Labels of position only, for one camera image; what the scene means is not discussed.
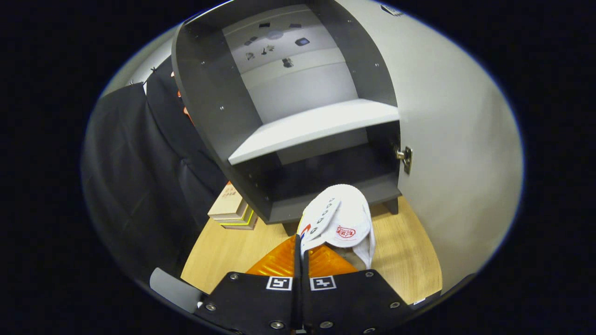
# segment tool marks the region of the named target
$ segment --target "dark gray cabinet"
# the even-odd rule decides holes
[[[182,24],[172,65],[197,132],[265,223],[298,221],[334,184],[397,211],[395,92],[341,5],[230,2]]]

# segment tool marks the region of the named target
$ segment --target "yellow book edge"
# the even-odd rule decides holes
[[[253,210],[253,212],[249,216],[249,221],[248,222],[245,222],[245,223],[242,223],[242,224],[230,224],[230,223],[227,223],[227,222],[222,222],[219,225],[220,226],[248,226],[250,224],[250,221],[253,218],[253,215],[254,215],[254,210]]]

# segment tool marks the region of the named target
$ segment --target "cabinet leg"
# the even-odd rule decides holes
[[[387,207],[387,209],[389,209],[391,214],[393,214],[393,215],[399,214],[397,198],[395,198],[393,200],[385,201],[383,204],[385,205],[385,207]]]
[[[298,224],[300,224],[300,221],[289,222],[287,224],[282,225],[284,226],[285,233],[288,234],[288,236],[292,236],[296,234],[296,231],[298,230]]]

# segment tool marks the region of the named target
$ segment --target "black background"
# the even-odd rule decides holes
[[[94,102],[147,42],[217,2],[40,2],[5,11],[8,319],[14,332],[208,333],[124,277],[93,232],[78,160]],[[593,267],[582,227],[594,196],[588,164],[594,84],[592,8],[572,2],[404,1],[394,5],[470,51],[511,98],[524,138],[517,224],[478,278],[400,332],[571,332],[593,325]]]

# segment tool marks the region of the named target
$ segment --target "red logo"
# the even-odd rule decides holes
[[[354,236],[356,234],[356,231],[351,228],[337,227],[336,233],[337,233],[337,235],[339,235],[343,238],[348,238],[348,237]]]

